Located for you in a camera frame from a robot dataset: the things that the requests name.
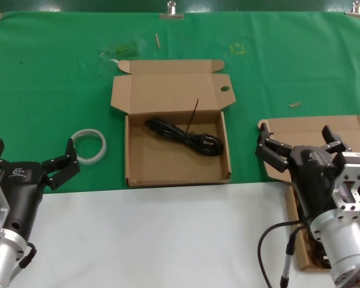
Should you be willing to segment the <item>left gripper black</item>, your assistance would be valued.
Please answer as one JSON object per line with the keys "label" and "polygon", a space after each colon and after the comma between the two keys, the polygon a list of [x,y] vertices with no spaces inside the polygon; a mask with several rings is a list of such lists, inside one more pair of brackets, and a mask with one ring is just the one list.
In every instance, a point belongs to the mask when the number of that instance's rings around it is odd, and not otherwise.
{"label": "left gripper black", "polygon": [[31,161],[8,162],[1,158],[4,147],[0,139],[0,169],[4,171],[0,186],[10,206],[4,228],[29,241],[46,185],[56,190],[80,172],[77,152],[72,138],[69,138],[64,155],[42,164]]}

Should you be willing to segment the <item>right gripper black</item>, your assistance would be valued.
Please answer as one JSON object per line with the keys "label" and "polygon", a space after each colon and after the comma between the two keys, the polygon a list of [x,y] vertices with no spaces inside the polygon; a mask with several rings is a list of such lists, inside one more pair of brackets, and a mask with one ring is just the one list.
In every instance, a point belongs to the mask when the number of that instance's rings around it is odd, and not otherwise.
{"label": "right gripper black", "polygon": [[313,221],[320,214],[335,208],[332,199],[335,172],[331,164],[345,164],[344,152],[351,152],[326,125],[322,136],[326,142],[322,148],[315,146],[291,146],[271,138],[265,122],[261,123],[255,155],[283,173],[288,167],[292,185],[303,208],[304,218]]}

